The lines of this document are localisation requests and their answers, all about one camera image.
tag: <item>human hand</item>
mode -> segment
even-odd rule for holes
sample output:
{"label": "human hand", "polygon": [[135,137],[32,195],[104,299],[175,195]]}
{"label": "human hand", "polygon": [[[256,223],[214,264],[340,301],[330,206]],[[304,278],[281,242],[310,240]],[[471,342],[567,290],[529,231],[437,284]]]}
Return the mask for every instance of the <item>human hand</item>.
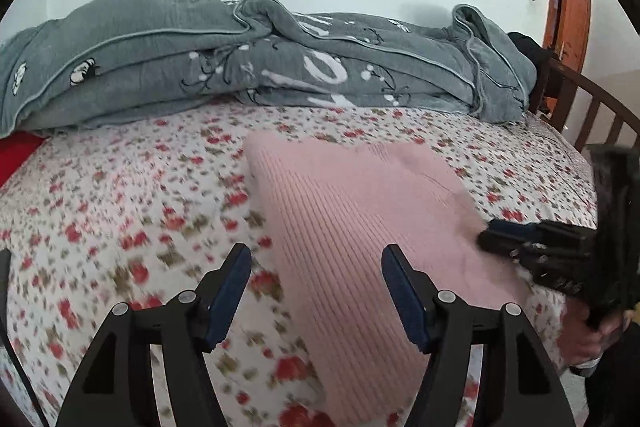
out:
{"label": "human hand", "polygon": [[567,298],[562,317],[562,330],[558,347],[566,365],[578,365],[597,359],[609,346],[615,344],[628,328],[633,312],[612,313],[600,323],[598,330],[587,326],[589,307],[584,302]]}

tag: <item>black cloth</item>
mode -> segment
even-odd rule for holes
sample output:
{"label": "black cloth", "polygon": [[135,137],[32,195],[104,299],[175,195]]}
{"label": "black cloth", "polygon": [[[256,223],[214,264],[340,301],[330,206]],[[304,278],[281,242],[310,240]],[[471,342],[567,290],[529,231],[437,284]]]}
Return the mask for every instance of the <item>black cloth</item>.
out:
{"label": "black cloth", "polygon": [[[558,60],[558,55],[556,55],[555,51],[540,47],[540,45],[529,36],[518,32],[510,32],[507,35],[511,39],[511,42],[515,44],[518,51],[533,62],[533,65],[536,67],[536,71],[538,72],[538,77],[540,77],[542,66],[546,61],[550,58]],[[545,96],[558,98],[560,95],[560,88],[562,87],[562,81],[563,79],[560,74],[557,74],[555,71],[550,71],[549,80],[545,87]]]}
{"label": "black cloth", "polygon": [[584,382],[589,417],[584,427],[640,426],[640,325],[631,323]]}
{"label": "black cloth", "polygon": [[11,252],[0,251],[0,320],[6,325],[6,293],[9,288],[9,267],[11,266]]}

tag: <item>black cable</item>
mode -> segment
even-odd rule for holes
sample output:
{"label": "black cable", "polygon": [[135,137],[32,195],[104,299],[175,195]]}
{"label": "black cable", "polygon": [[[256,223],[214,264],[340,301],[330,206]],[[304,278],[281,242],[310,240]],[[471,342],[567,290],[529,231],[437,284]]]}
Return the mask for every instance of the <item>black cable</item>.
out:
{"label": "black cable", "polygon": [[33,406],[35,407],[36,413],[38,414],[38,417],[40,418],[40,421],[42,422],[43,427],[49,427],[49,422],[47,421],[47,417],[44,416],[44,411],[42,410],[42,407],[40,406],[40,402],[38,401],[38,397],[36,396],[36,393],[33,390],[33,387],[31,386],[31,382],[29,381],[27,374],[24,372],[24,369],[20,365],[20,360],[18,360],[18,356],[15,354],[14,347],[11,345],[11,342],[9,341],[9,335],[6,332],[6,329],[4,328],[4,324],[2,323],[1,319],[0,319],[0,341],[2,341],[2,344],[6,348],[7,353],[9,353],[9,358],[11,359],[11,362],[13,363],[15,370],[18,372],[18,375],[20,376],[20,380],[22,381],[24,388],[27,390],[27,394],[29,395],[29,398],[31,398],[31,403],[33,403]]}

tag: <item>wooden bed frame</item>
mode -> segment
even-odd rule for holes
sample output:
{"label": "wooden bed frame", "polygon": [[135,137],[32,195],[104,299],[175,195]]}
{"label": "wooden bed frame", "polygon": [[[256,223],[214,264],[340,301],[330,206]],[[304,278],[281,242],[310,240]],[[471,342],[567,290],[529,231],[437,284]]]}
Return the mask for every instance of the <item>wooden bed frame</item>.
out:
{"label": "wooden bed frame", "polygon": [[609,134],[606,139],[606,143],[614,144],[618,141],[620,136],[620,130],[622,124],[626,123],[634,133],[636,133],[635,148],[640,148],[640,118],[633,114],[633,112],[626,107],[620,100],[616,99],[602,89],[598,84],[589,80],[587,77],[574,70],[571,70],[558,60],[550,58],[541,68],[538,74],[538,81],[531,93],[529,99],[529,111],[536,114],[542,99],[544,97],[546,84],[549,80],[549,73],[554,71],[562,76],[562,86],[560,88],[560,94],[558,95],[558,101],[556,107],[551,116],[550,125],[559,132],[564,129],[564,124],[569,116],[572,103],[574,103],[575,95],[578,88],[585,90],[591,95],[591,103],[587,110],[587,114],[584,118],[584,122],[580,128],[580,133],[575,140],[574,147],[581,152],[584,145],[587,143],[591,129],[593,128],[593,122],[596,119],[600,104],[604,104],[615,114],[613,124],[609,130]]}

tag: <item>bed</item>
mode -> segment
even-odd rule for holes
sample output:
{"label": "bed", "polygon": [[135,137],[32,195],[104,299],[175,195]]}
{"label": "bed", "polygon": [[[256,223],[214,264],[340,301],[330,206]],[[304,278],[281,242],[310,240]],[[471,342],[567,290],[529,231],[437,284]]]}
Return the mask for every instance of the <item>bed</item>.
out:
{"label": "bed", "polygon": [[[0,248],[14,254],[8,330],[52,425],[92,334],[115,303],[160,305],[195,287],[236,242],[252,249],[253,274],[227,339],[206,356],[230,425],[332,425],[287,312],[243,157],[242,140],[256,129],[345,144],[413,142],[443,156],[485,219],[594,226],[588,165],[531,114],[522,123],[492,125],[420,109],[225,102],[53,137],[0,189]],[[527,311],[557,365],[562,306],[561,296],[536,288]],[[459,425],[472,417],[478,354]],[[171,426],[157,349],[153,359],[161,422]],[[0,377],[37,425],[4,351]],[[403,413],[389,411],[373,425],[394,425]]]}

